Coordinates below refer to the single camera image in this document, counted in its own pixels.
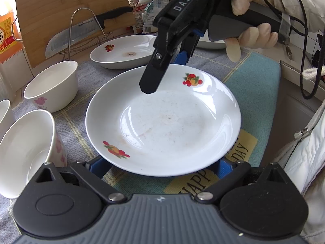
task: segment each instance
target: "white bowl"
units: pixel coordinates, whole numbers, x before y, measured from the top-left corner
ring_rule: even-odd
[[[86,131],[98,153],[147,176],[192,173],[224,156],[241,128],[230,90],[206,72],[171,64],[157,92],[147,95],[139,87],[144,70],[116,76],[92,98]]]
[[[205,48],[205,49],[223,49],[223,48],[226,48],[226,45],[223,40],[211,42],[209,40],[208,31],[206,31],[204,34],[204,37],[199,39],[197,47]]]
[[[0,141],[16,121],[14,113],[10,107],[9,100],[3,100],[0,102]]]
[[[134,35],[113,39],[95,48],[90,59],[108,69],[122,70],[147,65],[156,36]]]
[[[78,91],[78,63],[63,61],[38,74],[26,87],[24,98],[51,113],[66,107]]]
[[[0,143],[0,194],[19,197],[44,162],[64,167],[67,154],[51,113],[34,110],[18,119]]]

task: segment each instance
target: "cutting board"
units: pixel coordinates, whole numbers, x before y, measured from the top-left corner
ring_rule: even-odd
[[[74,11],[88,7],[96,15],[120,6],[128,6],[128,0],[16,0],[17,17],[23,44],[31,66],[34,68],[46,60],[45,49],[50,39],[70,26]],[[91,18],[89,10],[80,10],[73,24]],[[111,32],[135,24],[133,13],[105,20],[105,32]],[[100,31],[90,37],[102,34]]]

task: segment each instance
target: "white plate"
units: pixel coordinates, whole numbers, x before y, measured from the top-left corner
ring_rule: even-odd
[[[95,48],[90,54],[90,59],[104,68],[114,70],[147,65],[155,50],[153,47],[155,39],[156,36],[151,35],[116,38]]]
[[[98,153],[126,171],[159,177],[195,172],[224,156],[241,128],[230,90],[210,74],[171,64],[147,95],[139,87],[144,70],[116,76],[92,98],[86,131]],[[196,76],[190,86],[186,73]]]
[[[206,48],[206,49],[223,49],[226,48],[225,42],[223,40],[211,42],[209,40],[208,31],[205,32],[204,37],[200,38],[198,48]]]

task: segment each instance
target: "cable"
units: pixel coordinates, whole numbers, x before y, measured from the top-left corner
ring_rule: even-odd
[[[273,5],[271,5],[268,0],[263,0],[267,6],[274,12],[274,14],[279,17],[279,19],[282,18],[282,12],[278,9],[276,9]],[[291,30],[294,30],[297,34],[301,35],[304,37],[304,44],[303,44],[303,56],[302,56],[302,62],[301,62],[301,70],[300,70],[300,90],[301,90],[301,94],[303,95],[303,97],[305,99],[311,99],[315,93],[317,92],[318,86],[319,86],[319,82],[320,82],[320,78],[321,78],[321,69],[322,69],[322,65],[324,63],[324,57],[325,57],[325,43],[322,43],[322,47],[321,47],[321,52],[323,52],[323,54],[320,54],[320,59],[319,59],[319,63],[318,63],[318,67],[317,67],[317,76],[316,76],[316,80],[315,80],[315,85],[314,88],[312,90],[312,92],[309,95],[306,95],[303,89],[303,68],[304,68],[304,60],[305,60],[305,56],[306,56],[306,49],[307,49],[307,36],[308,36],[308,28],[307,28],[307,17],[306,17],[306,11],[304,9],[303,3],[301,0],[298,0],[300,3],[300,7],[303,13],[303,20],[304,22],[302,22],[300,19],[297,19],[295,17],[290,16],[291,20],[295,20],[297,22],[299,22],[305,29],[305,33],[302,33],[300,31],[298,31],[296,28],[291,27]]]

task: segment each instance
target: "glove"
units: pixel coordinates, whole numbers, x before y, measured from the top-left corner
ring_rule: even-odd
[[[249,8],[250,2],[256,2],[267,6],[263,0],[232,0],[232,12],[234,15],[245,14]],[[237,38],[225,39],[226,52],[228,58],[233,62],[238,62],[241,58],[242,47],[247,48],[272,48],[277,43],[278,33],[271,33],[269,23],[262,23],[258,27],[249,27]]]

